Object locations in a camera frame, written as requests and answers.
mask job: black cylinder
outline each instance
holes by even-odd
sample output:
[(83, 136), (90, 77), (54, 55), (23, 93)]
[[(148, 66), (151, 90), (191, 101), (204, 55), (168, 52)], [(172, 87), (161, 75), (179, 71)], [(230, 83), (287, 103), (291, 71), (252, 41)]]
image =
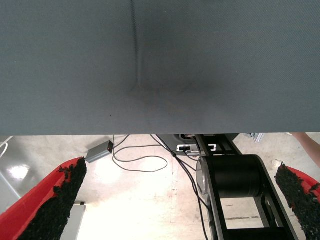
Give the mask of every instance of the black cylinder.
[(220, 198), (248, 198), (258, 195), (261, 181), (258, 168), (260, 162), (256, 156), (224, 155), (206, 157), (206, 161), (210, 176), (215, 177)]

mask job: concrete floor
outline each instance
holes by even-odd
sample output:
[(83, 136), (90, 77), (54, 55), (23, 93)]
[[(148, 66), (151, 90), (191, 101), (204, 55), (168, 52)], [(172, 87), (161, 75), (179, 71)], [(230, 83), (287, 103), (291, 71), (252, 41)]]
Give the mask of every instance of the concrete floor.
[[(320, 143), (320, 133), (309, 135)], [(9, 142), (0, 161), (0, 171), (23, 196), (59, 164), (86, 156), (88, 149), (111, 138), (110, 135), (16, 136)], [(123, 138), (123, 135), (116, 136), (116, 143)], [(148, 135), (133, 135), (123, 147), (154, 143)], [(268, 133), (262, 142), (254, 143), (241, 134), (235, 144), (243, 154), (259, 155), (273, 181), (282, 161), (320, 181), (320, 168), (290, 135)], [(78, 240), (204, 239), (198, 202), (190, 180), (168, 152), (162, 147), (148, 147), (127, 149), (118, 156), (130, 160), (144, 155), (162, 156), (168, 160), (168, 166), (155, 173), (128, 172), (117, 167), (111, 156), (87, 164), (87, 176), (77, 197), (77, 201), (87, 204)], [(190, 165), (196, 165), (196, 162), (182, 158)], [(122, 165), (155, 170), (164, 162), (149, 158)], [(305, 239), (297, 218), (275, 186), (299, 239)], [(252, 199), (223, 199), (222, 204), (228, 228), (262, 227)], [(206, 212), (204, 215), (208, 230)]]

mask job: skin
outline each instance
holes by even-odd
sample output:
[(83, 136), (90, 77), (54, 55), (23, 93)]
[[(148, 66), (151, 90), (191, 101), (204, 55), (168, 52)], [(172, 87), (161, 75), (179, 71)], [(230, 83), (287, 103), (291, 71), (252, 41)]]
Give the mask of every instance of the skin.
[(320, 144), (312, 140), (305, 132), (292, 132), (309, 157), (320, 168)]

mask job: gray metal panel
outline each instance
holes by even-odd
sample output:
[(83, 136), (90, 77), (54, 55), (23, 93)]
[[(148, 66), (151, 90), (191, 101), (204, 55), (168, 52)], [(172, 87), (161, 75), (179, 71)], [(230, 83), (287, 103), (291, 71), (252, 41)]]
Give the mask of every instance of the gray metal panel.
[(5, 0), (0, 135), (318, 132), (319, 16), (317, 0)]
[(60, 240), (77, 240), (85, 211), (85, 205), (73, 205), (70, 218), (68, 219), (68, 223), (63, 230)]

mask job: gray fabric surface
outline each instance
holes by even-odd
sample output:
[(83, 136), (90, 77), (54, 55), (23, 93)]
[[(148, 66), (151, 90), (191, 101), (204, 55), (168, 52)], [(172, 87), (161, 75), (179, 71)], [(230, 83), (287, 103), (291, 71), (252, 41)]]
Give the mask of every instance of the gray fabric surface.
[(320, 132), (317, 0), (3, 0), (0, 46), (0, 135)]

